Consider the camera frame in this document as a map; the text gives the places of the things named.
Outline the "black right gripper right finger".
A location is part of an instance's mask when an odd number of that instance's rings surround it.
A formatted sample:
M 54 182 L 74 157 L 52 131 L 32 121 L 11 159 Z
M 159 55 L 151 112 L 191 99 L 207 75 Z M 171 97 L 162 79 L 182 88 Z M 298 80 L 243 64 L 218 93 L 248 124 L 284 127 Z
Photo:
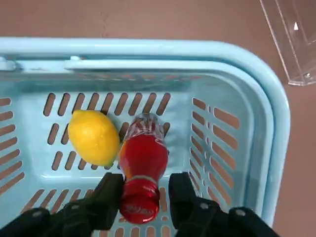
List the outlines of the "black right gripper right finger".
M 187 172 L 170 175 L 168 195 L 177 237 L 278 237 L 251 209 L 226 213 L 217 202 L 198 197 Z

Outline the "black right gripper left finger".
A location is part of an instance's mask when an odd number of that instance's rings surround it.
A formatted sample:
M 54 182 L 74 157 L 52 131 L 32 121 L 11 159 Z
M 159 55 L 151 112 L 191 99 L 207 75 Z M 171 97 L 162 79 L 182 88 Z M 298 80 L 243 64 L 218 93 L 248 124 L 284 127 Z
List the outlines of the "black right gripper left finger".
M 89 237 L 108 231 L 116 218 L 123 189 L 123 175 L 106 173 L 89 196 L 67 203 L 52 214 L 33 208 L 0 230 L 2 237 Z

